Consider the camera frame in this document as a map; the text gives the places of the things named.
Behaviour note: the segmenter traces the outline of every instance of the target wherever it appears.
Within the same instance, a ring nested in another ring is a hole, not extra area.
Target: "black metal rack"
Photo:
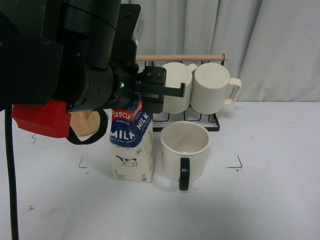
[[[225,60],[226,60],[226,55],[223,53],[222,61],[221,61],[222,66],[225,64]],[[150,61],[150,62],[151,62],[151,66],[155,65],[155,61]],[[174,60],[173,62],[183,63],[183,61],[176,61],[176,60]],[[147,66],[147,61],[144,61],[144,66],[145,67]],[[185,111],[177,114],[172,114],[172,113],[170,114],[164,111],[161,113],[153,113],[152,121],[153,121],[154,132],[161,132],[161,130],[166,125],[176,121],[196,122],[204,126],[209,132],[218,132],[220,130],[220,123],[215,113],[209,114],[209,115],[202,114],[202,113],[196,112],[191,105],[189,105],[189,107]]]

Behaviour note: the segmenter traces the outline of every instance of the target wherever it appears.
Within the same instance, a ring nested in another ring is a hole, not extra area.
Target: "white table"
[[[217,117],[210,159],[187,192],[162,169],[160,133],[152,183],[125,182],[113,179],[109,132],[76,146],[14,123],[20,239],[320,239],[320,102],[238,102]],[[9,240],[4,112],[0,124],[0,240]],[[237,156],[243,167],[227,168]]]

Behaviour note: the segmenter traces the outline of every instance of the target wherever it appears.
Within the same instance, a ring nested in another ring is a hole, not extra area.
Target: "black mug handle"
[[[190,180],[190,159],[187,157],[180,158],[180,178],[179,189],[181,191],[187,191],[189,188]]]

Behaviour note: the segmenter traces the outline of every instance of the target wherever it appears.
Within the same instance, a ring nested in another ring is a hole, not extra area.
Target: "white curtain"
[[[141,5],[139,55],[225,53],[239,101],[320,101],[319,0],[122,3]]]

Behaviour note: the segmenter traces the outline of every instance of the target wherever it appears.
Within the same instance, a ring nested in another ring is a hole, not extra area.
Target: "white mug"
[[[189,107],[193,72],[198,66],[194,63],[186,66],[180,62],[169,62],[162,67],[166,69],[166,87],[178,89],[181,83],[185,83],[184,97],[164,96],[163,110],[169,114],[182,113]]]
[[[225,98],[229,85],[235,85],[234,97]],[[217,63],[208,62],[194,73],[190,104],[201,114],[218,112],[223,103],[233,104],[241,90],[242,82],[230,77],[228,70]]]
[[[188,190],[189,181],[196,180],[204,172],[209,132],[197,123],[176,121],[162,129],[160,140],[165,174],[179,181],[180,190]]]

